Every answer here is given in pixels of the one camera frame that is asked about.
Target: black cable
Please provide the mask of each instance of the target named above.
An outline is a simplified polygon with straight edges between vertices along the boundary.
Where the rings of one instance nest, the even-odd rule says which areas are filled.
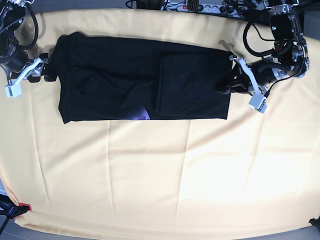
[[[301,70],[302,70],[303,67],[304,67],[304,62],[301,63],[301,67],[300,67],[299,71],[297,71],[297,72],[296,72],[295,74],[293,74],[292,76],[288,76],[288,77],[286,77],[286,78],[283,78],[283,79],[280,79],[280,80],[275,81],[275,82],[270,86],[269,90],[265,93],[264,96],[265,96],[266,98],[269,97],[269,94],[270,94],[270,92],[271,92],[271,89],[274,87],[274,85],[276,85],[277,83],[279,83],[279,82],[281,82],[281,81],[294,78],[295,76],[297,76],[297,75],[301,72]]]
[[[277,50],[273,51],[272,57],[274,57],[274,58],[281,57],[283,54],[285,54],[291,48],[292,44],[293,44],[292,40],[287,40],[286,45],[283,48],[281,48],[278,51]]]
[[[249,6],[252,6],[252,5],[257,6],[256,3],[250,3],[250,4],[247,4],[247,5],[243,5],[241,7],[238,7],[238,9],[242,9],[242,8],[249,7]]]
[[[256,32],[258,33],[259,37],[263,40],[263,41],[267,41],[267,42],[275,42],[275,39],[265,39],[261,36],[258,28],[256,27],[256,25],[254,23],[252,23],[252,26],[255,28]]]
[[[19,22],[20,20],[25,19],[29,14],[30,14],[30,11],[28,11],[24,16],[20,17],[19,19],[17,19],[17,20],[15,20],[14,22],[10,23],[8,26],[4,27],[4,28],[0,31],[0,34],[2,34],[5,30],[7,30],[8,28],[10,28],[12,25],[16,24],[16,23]]]
[[[128,8],[128,9],[133,9],[133,7],[129,6],[128,4],[129,3],[133,3],[133,2],[137,2],[137,0],[129,0],[125,3],[125,6]]]
[[[36,15],[35,15],[34,11],[32,11],[30,4],[27,5],[27,8],[29,9],[29,12],[30,12],[31,18],[33,20],[33,24],[34,24],[34,37],[33,37],[32,42],[29,45],[26,45],[26,46],[20,45],[21,49],[23,49],[23,50],[32,49],[36,45],[37,40],[38,40],[38,35],[39,35],[39,26],[38,26],[38,21],[37,21]]]
[[[244,1],[242,0],[223,0],[222,5],[224,5],[224,9],[226,14],[229,14],[229,11],[234,11],[236,10],[237,12],[239,12],[240,15],[243,15],[244,12],[240,9],[242,7],[247,7],[249,5],[246,5]]]
[[[243,44],[245,46],[245,49],[253,56],[256,56],[256,57],[265,57],[265,56],[268,56],[268,55],[271,55],[273,52],[274,52],[274,49],[270,49],[270,50],[267,50],[267,51],[263,51],[263,52],[257,52],[257,51],[254,51],[250,48],[249,44],[248,44],[248,41],[247,41],[247,35],[248,35],[248,31],[250,29],[252,25],[252,22],[248,22],[247,25],[245,26],[244,28],[244,31],[243,31],[243,36],[242,36],[242,39],[243,39]]]
[[[10,218],[6,217],[6,219],[4,220],[2,226],[0,227],[0,236],[3,233],[3,231],[5,230],[7,224],[9,223],[9,221],[10,221]]]
[[[179,4],[184,4],[184,2],[179,2],[179,3],[176,3],[176,4],[174,4],[174,5],[167,6],[167,7],[166,7],[165,9],[163,9],[163,10],[167,10],[168,8],[177,6],[177,5],[179,5]]]
[[[169,0],[166,0],[165,5],[164,5],[164,7],[163,7],[163,10],[164,10],[164,11],[167,9],[168,3],[169,3]]]

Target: black cloth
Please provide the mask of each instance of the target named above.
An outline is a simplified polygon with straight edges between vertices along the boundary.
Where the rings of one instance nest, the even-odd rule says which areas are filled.
[[[231,52],[145,39],[61,36],[48,69],[61,83],[64,123],[226,119],[230,96],[215,84]]]

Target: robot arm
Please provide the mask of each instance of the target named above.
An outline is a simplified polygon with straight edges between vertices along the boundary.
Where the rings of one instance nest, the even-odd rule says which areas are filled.
[[[256,52],[247,42],[247,33],[254,24],[248,22],[243,33],[243,43],[248,52],[262,60],[247,64],[237,56],[231,56],[236,65],[227,80],[219,82],[216,89],[220,93],[248,93],[252,95],[249,105],[264,113],[266,100],[273,85],[289,78],[301,78],[309,69],[306,40],[296,17],[295,0],[265,0],[270,14],[270,26],[274,36],[274,48]]]
[[[0,2],[0,64],[7,75],[5,92],[7,97],[17,97],[22,93],[20,82],[28,79],[39,82],[48,63],[48,53],[29,59],[26,50],[33,48],[38,40],[39,28],[35,14],[28,0],[1,0]],[[34,38],[29,45],[20,45],[15,30],[23,20],[31,15],[34,22]],[[55,78],[45,76],[48,82]]]

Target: yellow tablecloth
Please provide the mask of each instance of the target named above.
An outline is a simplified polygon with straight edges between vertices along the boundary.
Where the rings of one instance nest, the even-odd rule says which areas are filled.
[[[233,51],[245,22],[191,13],[108,9],[37,15],[31,52],[81,31]],[[20,34],[31,38],[32,21]],[[268,27],[259,27],[272,38]],[[267,50],[254,29],[248,41]],[[0,90],[0,178],[32,211],[16,223],[106,240],[231,240],[308,226],[320,216],[320,44],[307,38],[310,71],[277,84],[265,114],[232,94],[228,120],[63,124],[60,83]],[[1,73],[2,86],[6,79]]]

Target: folded black shirt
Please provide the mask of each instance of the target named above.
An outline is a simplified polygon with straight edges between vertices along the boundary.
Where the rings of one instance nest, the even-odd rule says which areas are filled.
[[[48,69],[61,83],[64,123],[95,120],[226,119],[230,95],[215,84],[231,52],[185,44],[61,36]]]

